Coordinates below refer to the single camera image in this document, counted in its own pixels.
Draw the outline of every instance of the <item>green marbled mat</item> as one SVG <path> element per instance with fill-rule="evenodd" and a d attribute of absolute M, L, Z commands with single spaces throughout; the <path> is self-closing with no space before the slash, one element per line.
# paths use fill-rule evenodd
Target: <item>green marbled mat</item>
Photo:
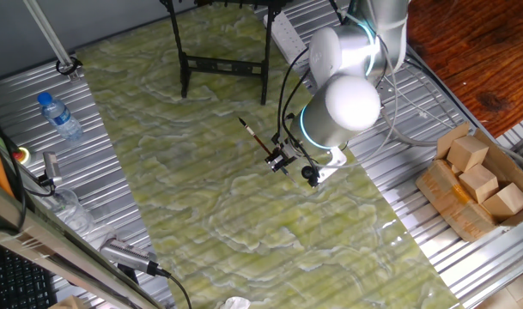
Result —
<path fill-rule="evenodd" d="M 249 8 L 207 6 L 178 21 L 190 55 L 263 58 L 265 30 Z M 252 309 L 457 305 L 362 168 L 312 189 L 304 162 L 289 168 L 298 185 L 266 166 L 237 117 L 270 141 L 288 68 L 275 45 L 267 106 L 258 79 L 200 73 L 182 100 L 170 20 L 78 55 L 161 265 L 195 309 L 231 296 Z M 288 92 L 297 81 L 289 78 Z M 301 87 L 289 110 L 309 100 Z"/>

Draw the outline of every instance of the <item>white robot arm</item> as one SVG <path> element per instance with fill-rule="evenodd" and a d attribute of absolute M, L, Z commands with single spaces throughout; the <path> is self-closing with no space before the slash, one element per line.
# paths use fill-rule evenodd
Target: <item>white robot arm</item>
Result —
<path fill-rule="evenodd" d="M 311 38 L 309 65 L 319 90 L 294 117 L 287 138 L 267 162 L 273 170 L 302 148 L 332 154 L 330 167 L 303 176 L 316 186 L 346 162 L 338 146 L 374 125 L 380 116 L 376 83 L 396 70 L 406 53 L 409 0 L 360 0 L 351 3 L 348 22 L 325 27 Z"/>

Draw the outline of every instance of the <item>metal grating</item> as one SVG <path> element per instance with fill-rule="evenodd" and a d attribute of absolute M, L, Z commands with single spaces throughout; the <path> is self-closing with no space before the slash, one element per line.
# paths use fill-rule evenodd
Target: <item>metal grating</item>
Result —
<path fill-rule="evenodd" d="M 341 8 L 347 5 L 338 1 Z M 327 0 L 297 1 L 283 12 L 306 45 L 316 30 L 339 25 Z M 471 120 L 473 127 L 483 129 L 457 98 L 445 98 L 441 89 L 418 69 L 403 65 L 396 78 L 398 89 L 410 101 L 440 120 L 446 119 L 445 123 L 452 124 L 451 116 L 456 123 Z M 378 91 L 387 110 L 393 111 L 391 84 L 383 83 Z M 406 135 L 435 140 L 449 130 L 404 98 L 400 97 L 398 104 L 397 127 Z M 387 132 L 387 124 L 380 119 L 371 130 L 353 139 L 350 148 L 452 292 L 465 307 L 478 305 L 523 272 L 523 223 L 511 230 L 499 227 L 474 243 L 464 242 L 415 185 L 433 159 L 434 148 L 412 147 L 391 138 L 378 155 L 363 161 L 380 146 Z M 523 122 L 499 137 L 498 142 L 512 147 L 522 137 Z"/>
<path fill-rule="evenodd" d="M 0 125 L 16 144 L 33 153 L 27 167 L 36 175 L 44 169 L 41 153 L 56 152 L 64 177 L 61 187 L 72 189 L 78 195 L 83 207 L 93 215 L 96 228 L 108 225 L 125 242 L 152 251 L 146 228 L 83 73 L 80 73 L 79 82 L 70 83 L 53 67 L 53 64 L 44 65 L 0 81 Z M 69 106 L 84 129 L 80 141 L 65 141 L 40 115 L 36 96 L 43 91 L 56 95 Z M 164 278 L 141 273 L 137 279 L 157 300 L 173 301 Z M 109 306 L 60 276 L 55 276 L 53 281 L 58 300 L 76 295 L 87 300 L 89 306 Z"/>

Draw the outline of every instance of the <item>plastic bottle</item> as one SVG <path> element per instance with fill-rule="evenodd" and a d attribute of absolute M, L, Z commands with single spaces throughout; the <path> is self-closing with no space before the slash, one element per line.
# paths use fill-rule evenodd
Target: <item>plastic bottle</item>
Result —
<path fill-rule="evenodd" d="M 38 95 L 38 102 L 41 105 L 41 114 L 55 126 L 64 139 L 75 141 L 82 136 L 80 123 L 61 100 L 52 98 L 48 93 L 41 93 Z"/>
<path fill-rule="evenodd" d="M 94 227 L 93 216 L 78 201 L 76 193 L 68 189 L 57 188 L 52 197 L 55 204 L 52 212 L 67 226 L 84 237 Z"/>

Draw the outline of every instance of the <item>power strip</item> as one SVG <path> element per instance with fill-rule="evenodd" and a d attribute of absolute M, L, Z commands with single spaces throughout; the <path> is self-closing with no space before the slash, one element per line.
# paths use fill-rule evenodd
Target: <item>power strip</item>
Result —
<path fill-rule="evenodd" d="M 267 15 L 263 17 L 263 23 L 267 27 Z M 271 37 L 277 43 L 278 49 L 280 49 L 288 64 L 292 64 L 295 57 L 307 48 L 283 12 L 278 14 L 272 22 Z M 307 64 L 308 58 L 308 52 L 306 52 L 297 60 L 296 68 Z"/>

